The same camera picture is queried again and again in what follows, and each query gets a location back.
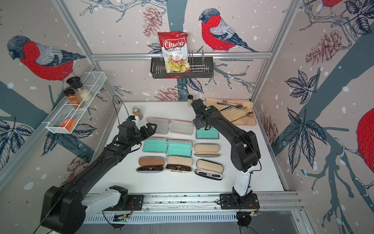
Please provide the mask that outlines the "pink glasses case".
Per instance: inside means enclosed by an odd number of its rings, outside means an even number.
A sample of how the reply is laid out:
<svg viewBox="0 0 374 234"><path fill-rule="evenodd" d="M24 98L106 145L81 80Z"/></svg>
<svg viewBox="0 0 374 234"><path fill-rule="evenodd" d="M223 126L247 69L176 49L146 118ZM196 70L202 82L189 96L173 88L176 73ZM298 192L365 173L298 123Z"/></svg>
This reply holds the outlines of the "pink glasses case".
<svg viewBox="0 0 374 234"><path fill-rule="evenodd" d="M147 122L157 125L156 133L164 135L169 133L170 122L168 119L147 117Z"/></svg>
<svg viewBox="0 0 374 234"><path fill-rule="evenodd" d="M174 134L192 135L194 131L194 124L188 121L170 121L170 132Z"/></svg>

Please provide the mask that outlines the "grey teal glasses case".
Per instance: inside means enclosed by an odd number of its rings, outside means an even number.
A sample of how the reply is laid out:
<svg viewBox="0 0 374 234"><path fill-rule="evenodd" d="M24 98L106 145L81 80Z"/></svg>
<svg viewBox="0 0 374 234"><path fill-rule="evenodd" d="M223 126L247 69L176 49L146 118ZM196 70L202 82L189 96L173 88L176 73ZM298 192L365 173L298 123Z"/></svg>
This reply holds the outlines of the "grey teal glasses case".
<svg viewBox="0 0 374 234"><path fill-rule="evenodd" d="M208 130L201 128L196 131L196 138L197 139L219 139L219 131L215 128L210 128Z"/></svg>

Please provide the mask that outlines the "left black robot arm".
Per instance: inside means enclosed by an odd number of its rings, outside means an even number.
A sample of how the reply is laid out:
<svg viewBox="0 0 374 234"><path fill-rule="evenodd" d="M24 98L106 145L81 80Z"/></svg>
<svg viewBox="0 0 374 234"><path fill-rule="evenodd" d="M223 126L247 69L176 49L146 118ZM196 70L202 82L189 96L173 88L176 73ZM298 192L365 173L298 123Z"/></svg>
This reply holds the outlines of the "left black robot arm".
<svg viewBox="0 0 374 234"><path fill-rule="evenodd" d="M132 147L154 135L156 124L138 128L133 121L119 125L119 134L86 169L60 187L52 186L43 198L40 225L60 234L74 234L88 217L89 207L83 201L91 188L119 164Z"/></svg>

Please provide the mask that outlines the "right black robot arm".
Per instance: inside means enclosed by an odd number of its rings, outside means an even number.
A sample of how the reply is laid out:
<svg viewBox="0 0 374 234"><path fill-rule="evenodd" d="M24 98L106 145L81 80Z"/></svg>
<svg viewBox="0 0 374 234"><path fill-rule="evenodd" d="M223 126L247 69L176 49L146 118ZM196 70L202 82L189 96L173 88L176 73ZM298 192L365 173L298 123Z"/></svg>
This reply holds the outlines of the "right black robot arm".
<svg viewBox="0 0 374 234"><path fill-rule="evenodd" d="M235 126L216 107L205 106L201 99L194 100L191 106L195 112L193 123L197 130L214 128L230 143L230 159L237 169L232 192L233 202L236 206L243 205L251 198L251 175L262 170L256 134Z"/></svg>

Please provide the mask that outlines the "beige empty open case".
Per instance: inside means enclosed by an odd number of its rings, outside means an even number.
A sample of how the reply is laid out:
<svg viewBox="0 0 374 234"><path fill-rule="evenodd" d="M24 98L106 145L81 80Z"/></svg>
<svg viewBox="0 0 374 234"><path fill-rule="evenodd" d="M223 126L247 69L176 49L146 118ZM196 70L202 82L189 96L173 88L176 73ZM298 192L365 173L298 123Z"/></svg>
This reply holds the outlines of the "beige empty open case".
<svg viewBox="0 0 374 234"><path fill-rule="evenodd" d="M213 143L198 143L194 146L194 155L200 158L217 158L220 156L220 146Z"/></svg>

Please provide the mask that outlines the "brown case with sunglasses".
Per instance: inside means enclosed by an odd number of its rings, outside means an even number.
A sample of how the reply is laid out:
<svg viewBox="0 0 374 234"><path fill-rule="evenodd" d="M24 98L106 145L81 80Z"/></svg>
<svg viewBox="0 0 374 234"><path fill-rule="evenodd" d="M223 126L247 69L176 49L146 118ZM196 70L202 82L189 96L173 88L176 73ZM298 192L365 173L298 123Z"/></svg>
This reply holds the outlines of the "brown case with sunglasses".
<svg viewBox="0 0 374 234"><path fill-rule="evenodd" d="M164 170L165 159L163 157L144 156L138 160L139 167L136 169L139 173L159 173Z"/></svg>

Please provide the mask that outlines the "patterned case with sunglasses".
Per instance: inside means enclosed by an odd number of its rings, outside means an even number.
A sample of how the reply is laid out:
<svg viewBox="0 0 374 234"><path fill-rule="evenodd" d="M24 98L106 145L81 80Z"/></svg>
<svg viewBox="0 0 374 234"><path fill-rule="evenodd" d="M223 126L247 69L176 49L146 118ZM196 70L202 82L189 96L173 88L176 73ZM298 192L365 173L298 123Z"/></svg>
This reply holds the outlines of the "patterned case with sunglasses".
<svg viewBox="0 0 374 234"><path fill-rule="evenodd" d="M190 173L192 172L192 158L169 156L165 169L171 172Z"/></svg>

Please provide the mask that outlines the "black case with glasses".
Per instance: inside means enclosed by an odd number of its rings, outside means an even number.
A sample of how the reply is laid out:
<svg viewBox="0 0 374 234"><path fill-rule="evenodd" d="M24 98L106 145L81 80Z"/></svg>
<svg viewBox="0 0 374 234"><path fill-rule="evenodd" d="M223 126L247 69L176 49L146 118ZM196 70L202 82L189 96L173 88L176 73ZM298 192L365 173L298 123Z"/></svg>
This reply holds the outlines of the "black case with glasses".
<svg viewBox="0 0 374 234"><path fill-rule="evenodd" d="M198 176L218 181L223 179L224 167L221 164L207 160L198 160L196 167L195 174Z"/></svg>

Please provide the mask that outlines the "iridescent cutlery piece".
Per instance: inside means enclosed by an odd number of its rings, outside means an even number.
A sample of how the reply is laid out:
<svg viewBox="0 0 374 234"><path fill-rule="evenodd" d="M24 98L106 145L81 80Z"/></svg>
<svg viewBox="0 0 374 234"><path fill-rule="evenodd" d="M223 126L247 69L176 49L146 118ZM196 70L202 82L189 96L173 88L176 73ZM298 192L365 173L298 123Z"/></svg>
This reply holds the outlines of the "iridescent cutlery piece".
<svg viewBox="0 0 374 234"><path fill-rule="evenodd" d="M220 105L227 105L227 106L237 106L237 105L240 105L242 106L243 104L242 103L235 103L235 102L217 102L216 104L220 104Z"/></svg>

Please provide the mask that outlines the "brown spice jar on table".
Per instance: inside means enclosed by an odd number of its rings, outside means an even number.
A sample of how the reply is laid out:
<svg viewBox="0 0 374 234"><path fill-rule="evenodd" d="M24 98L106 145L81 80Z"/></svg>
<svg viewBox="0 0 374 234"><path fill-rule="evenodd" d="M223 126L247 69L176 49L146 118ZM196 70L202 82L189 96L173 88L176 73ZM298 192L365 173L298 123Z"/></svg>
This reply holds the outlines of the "brown spice jar on table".
<svg viewBox="0 0 374 234"><path fill-rule="evenodd" d="M138 119L139 119L140 121L144 118L142 111L141 111L140 108L137 107L137 106L134 106L134 107L132 108L132 113L133 113L134 116L138 117Z"/></svg>

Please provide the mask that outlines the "small jar at back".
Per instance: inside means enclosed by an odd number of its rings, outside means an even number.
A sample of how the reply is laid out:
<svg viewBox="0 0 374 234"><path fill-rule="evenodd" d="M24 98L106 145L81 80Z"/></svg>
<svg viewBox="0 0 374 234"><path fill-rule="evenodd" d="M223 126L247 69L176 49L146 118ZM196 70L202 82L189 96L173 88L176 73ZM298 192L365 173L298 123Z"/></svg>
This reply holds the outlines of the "small jar at back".
<svg viewBox="0 0 374 234"><path fill-rule="evenodd" d="M188 107L192 107L193 95L188 95Z"/></svg>

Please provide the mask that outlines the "silver spoon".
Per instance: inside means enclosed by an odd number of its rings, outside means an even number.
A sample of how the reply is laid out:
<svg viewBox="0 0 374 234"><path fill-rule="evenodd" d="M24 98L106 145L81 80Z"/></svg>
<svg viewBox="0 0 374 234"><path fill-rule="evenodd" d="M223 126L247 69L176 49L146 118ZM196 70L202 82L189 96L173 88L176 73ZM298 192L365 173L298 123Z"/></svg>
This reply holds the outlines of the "silver spoon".
<svg viewBox="0 0 374 234"><path fill-rule="evenodd" d="M227 100L223 100L222 103L225 103L225 104L232 104L232 105L236 105L236 104L238 104L238 103L236 103L236 102L229 102L229 101L227 101Z"/></svg>

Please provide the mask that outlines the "black ladle spoon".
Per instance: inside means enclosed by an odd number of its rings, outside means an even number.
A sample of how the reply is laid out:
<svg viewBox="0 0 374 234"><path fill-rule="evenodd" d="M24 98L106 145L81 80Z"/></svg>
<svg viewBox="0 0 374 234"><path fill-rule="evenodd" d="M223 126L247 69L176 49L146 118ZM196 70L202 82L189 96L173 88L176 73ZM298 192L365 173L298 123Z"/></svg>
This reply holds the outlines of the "black ladle spoon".
<svg viewBox="0 0 374 234"><path fill-rule="evenodd" d="M220 110L220 112L223 112L223 111L232 111L232 110L237 110L237 109L241 109L243 106L241 104L238 104L238 105L230 105L229 107L226 107L222 110Z"/></svg>

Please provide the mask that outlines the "gold spoon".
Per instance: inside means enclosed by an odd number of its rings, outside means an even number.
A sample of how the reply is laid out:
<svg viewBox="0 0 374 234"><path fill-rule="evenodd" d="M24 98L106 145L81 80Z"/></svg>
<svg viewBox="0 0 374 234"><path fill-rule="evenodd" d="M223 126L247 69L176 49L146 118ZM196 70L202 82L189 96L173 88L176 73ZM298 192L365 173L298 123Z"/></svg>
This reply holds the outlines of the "gold spoon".
<svg viewBox="0 0 374 234"><path fill-rule="evenodd" d="M235 121L238 121L238 120L243 119L243 118L245 118L245 117L250 117L250 116L252 116L252 115L253 115L253 111L248 111L248 112L245 113L244 116L239 117L239 118L237 118L237 119L235 119L235 120L232 120L231 122L233 123L233 122L235 122Z"/></svg>

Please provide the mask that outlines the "red Chuba chips bag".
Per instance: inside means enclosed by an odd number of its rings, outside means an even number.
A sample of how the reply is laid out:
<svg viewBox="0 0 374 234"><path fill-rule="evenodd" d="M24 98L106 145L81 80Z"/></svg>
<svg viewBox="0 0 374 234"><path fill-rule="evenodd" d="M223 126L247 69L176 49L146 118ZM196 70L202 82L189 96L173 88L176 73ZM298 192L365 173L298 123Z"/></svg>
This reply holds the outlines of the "red Chuba chips bag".
<svg viewBox="0 0 374 234"><path fill-rule="evenodd" d="M185 73L190 69L185 32L158 32L167 73Z"/></svg>

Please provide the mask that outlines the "small orange box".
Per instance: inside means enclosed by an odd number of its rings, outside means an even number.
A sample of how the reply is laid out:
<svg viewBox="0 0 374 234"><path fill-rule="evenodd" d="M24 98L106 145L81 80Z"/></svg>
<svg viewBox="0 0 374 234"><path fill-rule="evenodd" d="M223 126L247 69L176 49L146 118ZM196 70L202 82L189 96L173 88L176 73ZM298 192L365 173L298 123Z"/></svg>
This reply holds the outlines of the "small orange box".
<svg viewBox="0 0 374 234"><path fill-rule="evenodd" d="M65 119L60 125L60 127L66 129L67 131L71 131L73 130L75 124L76 124L76 119L74 118Z"/></svg>

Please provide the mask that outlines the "orange spice jar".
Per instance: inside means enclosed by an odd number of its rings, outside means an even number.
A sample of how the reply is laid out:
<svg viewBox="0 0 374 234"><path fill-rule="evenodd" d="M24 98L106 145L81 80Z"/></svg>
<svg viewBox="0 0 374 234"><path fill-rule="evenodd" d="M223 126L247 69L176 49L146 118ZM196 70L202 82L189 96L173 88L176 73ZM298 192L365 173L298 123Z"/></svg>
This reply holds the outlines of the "orange spice jar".
<svg viewBox="0 0 374 234"><path fill-rule="evenodd" d="M74 109L80 109L82 108L81 106L81 101L79 97L76 95L76 92L74 89L65 89L63 91L65 97L67 98L68 102Z"/></svg>

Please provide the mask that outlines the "black lid salt grinder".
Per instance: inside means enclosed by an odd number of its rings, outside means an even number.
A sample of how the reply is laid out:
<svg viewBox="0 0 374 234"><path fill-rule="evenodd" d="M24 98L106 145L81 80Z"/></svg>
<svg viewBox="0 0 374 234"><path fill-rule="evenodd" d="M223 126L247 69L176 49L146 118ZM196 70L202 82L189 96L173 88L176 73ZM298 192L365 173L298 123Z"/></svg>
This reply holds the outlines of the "black lid salt grinder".
<svg viewBox="0 0 374 234"><path fill-rule="evenodd" d="M81 102L88 102L92 99L91 93L85 87L80 77L71 77L67 80L67 83L75 91L76 96Z"/></svg>

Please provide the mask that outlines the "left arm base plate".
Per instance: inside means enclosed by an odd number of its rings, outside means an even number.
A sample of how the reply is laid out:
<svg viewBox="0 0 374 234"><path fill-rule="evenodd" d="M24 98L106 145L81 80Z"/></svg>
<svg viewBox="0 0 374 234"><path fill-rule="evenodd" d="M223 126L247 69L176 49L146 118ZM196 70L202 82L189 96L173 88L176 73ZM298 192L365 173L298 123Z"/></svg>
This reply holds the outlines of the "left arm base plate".
<svg viewBox="0 0 374 234"><path fill-rule="evenodd" d="M117 205L109 207L105 211L141 211L144 197L144 195L128 195L127 201L121 198Z"/></svg>

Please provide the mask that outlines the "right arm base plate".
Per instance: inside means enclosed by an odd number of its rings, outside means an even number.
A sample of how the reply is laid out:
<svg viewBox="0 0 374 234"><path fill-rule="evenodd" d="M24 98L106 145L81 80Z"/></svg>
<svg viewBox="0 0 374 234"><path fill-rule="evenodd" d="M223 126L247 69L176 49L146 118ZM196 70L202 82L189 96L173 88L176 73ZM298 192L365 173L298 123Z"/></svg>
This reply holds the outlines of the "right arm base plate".
<svg viewBox="0 0 374 234"><path fill-rule="evenodd" d="M217 203L222 210L260 209L258 196L254 193L247 194L244 197L239 197L237 194L220 194Z"/></svg>

